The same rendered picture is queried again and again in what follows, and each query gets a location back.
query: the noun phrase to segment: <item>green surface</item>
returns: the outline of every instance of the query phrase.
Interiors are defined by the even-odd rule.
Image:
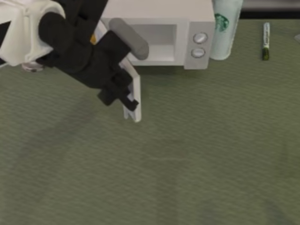
[[[271,21],[262,61],[263,22],[208,70],[140,68],[139,124],[56,70],[0,70],[0,224],[300,224],[300,22]]]

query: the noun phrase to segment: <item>pen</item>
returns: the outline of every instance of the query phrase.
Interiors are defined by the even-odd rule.
[[[270,58],[270,23],[266,22],[263,25],[263,47],[262,60],[266,61]]]

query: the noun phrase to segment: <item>knob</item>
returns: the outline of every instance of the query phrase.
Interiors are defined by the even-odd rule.
[[[205,50],[203,48],[196,48],[192,51],[192,56],[194,58],[201,58],[205,55]]]
[[[205,33],[196,34],[194,35],[194,42],[196,44],[203,44],[207,41],[207,38],[207,34]]]

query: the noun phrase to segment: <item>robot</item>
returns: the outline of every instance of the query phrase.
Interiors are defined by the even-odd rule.
[[[145,60],[148,43],[122,19],[112,19],[96,43],[91,37],[108,0],[0,0],[0,67],[36,62],[58,68],[92,89],[110,106],[116,99],[131,112],[132,76],[120,63],[129,53]]]

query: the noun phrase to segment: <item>starbucks logo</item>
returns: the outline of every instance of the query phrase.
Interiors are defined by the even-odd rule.
[[[219,30],[220,32],[225,31],[229,26],[229,20],[221,15],[221,14],[215,14],[216,18],[216,30]]]

